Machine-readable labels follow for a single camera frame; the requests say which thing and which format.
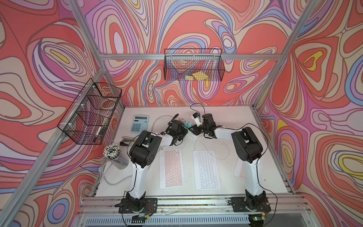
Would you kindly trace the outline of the teal charger adapter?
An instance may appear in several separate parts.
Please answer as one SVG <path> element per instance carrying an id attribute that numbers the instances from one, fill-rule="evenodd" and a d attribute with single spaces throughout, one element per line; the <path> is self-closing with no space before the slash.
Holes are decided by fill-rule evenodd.
<path id="1" fill-rule="evenodd" d="M 188 122 L 187 120 L 182 120 L 182 123 L 183 123 L 184 127 L 187 129 L 190 129 L 193 126 L 193 124 Z"/>

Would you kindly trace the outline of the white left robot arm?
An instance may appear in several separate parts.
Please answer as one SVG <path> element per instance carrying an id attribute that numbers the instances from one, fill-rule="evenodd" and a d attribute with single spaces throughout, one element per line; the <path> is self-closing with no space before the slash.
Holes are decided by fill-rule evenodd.
<path id="1" fill-rule="evenodd" d="M 174 119 L 162 133 L 143 130 L 139 134 L 129 151 L 134 167 L 131 188 L 126 192 L 125 202 L 130 209 L 140 211 L 145 205 L 147 171 L 159 149 L 182 141 L 187 133 L 188 129 L 183 122 Z"/>

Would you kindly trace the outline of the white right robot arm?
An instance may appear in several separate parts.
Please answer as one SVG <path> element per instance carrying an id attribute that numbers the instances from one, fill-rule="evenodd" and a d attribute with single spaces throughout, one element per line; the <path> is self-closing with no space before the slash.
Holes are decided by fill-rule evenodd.
<path id="1" fill-rule="evenodd" d="M 245 207 L 251 211 L 257 209 L 266 199 L 266 192 L 260 184 L 259 160 L 263 155 L 263 146 L 250 127 L 232 129 L 217 125 L 212 114 L 202 116 L 203 122 L 193 125 L 189 130 L 195 135 L 203 134 L 209 139 L 232 141 L 238 158 L 245 163 L 247 188 Z"/>

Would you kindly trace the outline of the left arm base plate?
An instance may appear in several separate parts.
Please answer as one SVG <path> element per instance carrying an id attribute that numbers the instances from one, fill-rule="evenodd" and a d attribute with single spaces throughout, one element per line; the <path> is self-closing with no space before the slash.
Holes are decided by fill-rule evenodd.
<path id="1" fill-rule="evenodd" d="M 133 199 L 133 198 L 124 198 L 121 200 L 119 213 L 120 214 L 152 214 L 157 212 L 157 198 L 145 198 L 145 199 Z"/>

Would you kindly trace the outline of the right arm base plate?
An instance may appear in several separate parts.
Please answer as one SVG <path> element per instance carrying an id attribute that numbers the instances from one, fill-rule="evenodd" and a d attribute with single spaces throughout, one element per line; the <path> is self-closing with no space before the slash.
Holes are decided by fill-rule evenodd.
<path id="1" fill-rule="evenodd" d="M 232 197 L 227 201 L 234 212 L 257 212 L 268 214 L 271 212 L 270 203 L 266 197 L 253 199 L 251 197 Z"/>

